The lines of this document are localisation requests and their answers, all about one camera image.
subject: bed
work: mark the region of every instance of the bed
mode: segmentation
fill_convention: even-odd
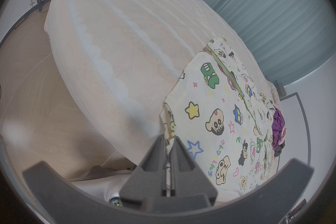
[[[135,164],[164,132],[166,96],[214,37],[225,36],[259,91],[279,99],[241,38],[202,0],[52,0],[44,29],[79,108]]]

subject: pink star outline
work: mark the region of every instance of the pink star outline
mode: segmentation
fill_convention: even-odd
[[[230,127],[230,133],[235,133],[235,125],[232,123],[232,121],[230,121],[229,127]]]

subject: curtain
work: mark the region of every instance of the curtain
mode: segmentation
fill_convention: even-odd
[[[336,51],[328,0],[204,1],[238,33],[270,81],[296,81]]]

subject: cartoon print fabric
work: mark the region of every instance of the cartoon print fabric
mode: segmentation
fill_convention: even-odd
[[[218,190],[243,194],[270,176],[273,114],[239,56],[219,37],[185,67],[160,117],[168,151],[178,135]]]

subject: purple cloth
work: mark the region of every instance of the purple cloth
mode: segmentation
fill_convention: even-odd
[[[279,109],[275,109],[275,113],[273,115],[273,124],[272,124],[272,130],[273,130],[273,149],[276,149],[278,146],[281,136],[282,136],[282,130],[285,126],[285,120],[280,112]]]

